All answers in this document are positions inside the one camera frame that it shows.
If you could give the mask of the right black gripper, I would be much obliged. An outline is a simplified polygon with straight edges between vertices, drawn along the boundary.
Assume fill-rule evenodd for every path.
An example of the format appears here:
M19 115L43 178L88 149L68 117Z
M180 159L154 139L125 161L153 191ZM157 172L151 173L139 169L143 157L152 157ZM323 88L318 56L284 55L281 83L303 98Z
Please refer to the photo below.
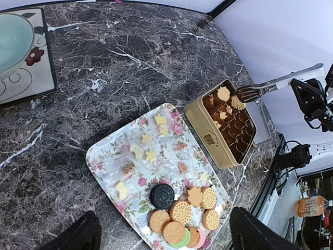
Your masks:
M305 82L292 79L291 87L309 127L332 129L332 101L326 99L322 84L314 78Z

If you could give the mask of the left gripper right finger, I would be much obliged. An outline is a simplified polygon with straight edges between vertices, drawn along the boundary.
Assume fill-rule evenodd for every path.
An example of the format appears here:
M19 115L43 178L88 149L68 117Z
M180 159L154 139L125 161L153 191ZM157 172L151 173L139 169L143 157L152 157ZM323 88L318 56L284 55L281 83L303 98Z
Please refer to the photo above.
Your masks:
M234 249L300 249L282 238L243 207L234 207L229 220Z

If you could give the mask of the metal serving tongs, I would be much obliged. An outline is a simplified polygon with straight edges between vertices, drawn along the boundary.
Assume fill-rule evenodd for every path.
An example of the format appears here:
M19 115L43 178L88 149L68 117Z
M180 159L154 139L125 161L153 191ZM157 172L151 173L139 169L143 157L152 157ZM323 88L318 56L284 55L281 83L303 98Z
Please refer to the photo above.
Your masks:
M263 95L274 92L276 90L288 87L293 79L306 81L316 77L322 77L325 74L323 63L317 63L309 68L300 71L292 72L288 75L279 77L260 84L249 84L239 87L236 90L236 96L243 103L254 102Z

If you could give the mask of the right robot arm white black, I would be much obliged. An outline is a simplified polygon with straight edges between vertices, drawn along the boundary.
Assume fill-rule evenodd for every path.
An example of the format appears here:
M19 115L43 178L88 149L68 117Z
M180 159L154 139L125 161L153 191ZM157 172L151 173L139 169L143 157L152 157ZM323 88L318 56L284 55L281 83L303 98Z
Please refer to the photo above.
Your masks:
M332 96L328 96L328 88L323 88L315 79L305 82L293 79L291 87L296 96L304 120L310 128L311 121L317 119L323 132L332 131ZM298 144L288 153L279 154L276 158L275 179L279 181L298 168L303 168L312 161L332 156L332 141L316 144Z

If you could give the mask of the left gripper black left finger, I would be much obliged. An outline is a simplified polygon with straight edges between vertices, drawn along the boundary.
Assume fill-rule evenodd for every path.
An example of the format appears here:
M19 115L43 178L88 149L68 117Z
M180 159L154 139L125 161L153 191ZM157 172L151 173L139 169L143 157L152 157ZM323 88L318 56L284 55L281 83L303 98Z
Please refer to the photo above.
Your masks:
M85 212L59 236L39 249L100 249L101 225L96 214Z

